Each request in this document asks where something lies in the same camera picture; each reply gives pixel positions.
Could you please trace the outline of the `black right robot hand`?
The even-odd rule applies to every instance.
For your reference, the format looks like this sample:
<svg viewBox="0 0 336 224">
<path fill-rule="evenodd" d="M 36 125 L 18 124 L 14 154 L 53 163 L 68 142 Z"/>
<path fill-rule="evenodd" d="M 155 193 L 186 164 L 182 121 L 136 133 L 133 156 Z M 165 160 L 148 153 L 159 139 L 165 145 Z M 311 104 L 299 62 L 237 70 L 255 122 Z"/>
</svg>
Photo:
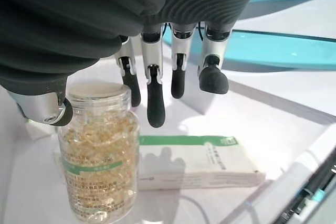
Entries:
<svg viewBox="0 0 336 224">
<path fill-rule="evenodd" d="M 73 103 L 67 78 L 101 58 L 119 54 L 132 105 L 141 100 L 130 37 L 140 36 L 148 87 L 148 122 L 165 121 L 162 37 L 169 24 L 175 49 L 171 93 L 180 98 L 193 31 L 206 24 L 198 79 L 201 90 L 225 94 L 221 73 L 226 43 L 250 0 L 1 0 L 1 86 L 22 115 L 65 126 Z"/>
</svg>

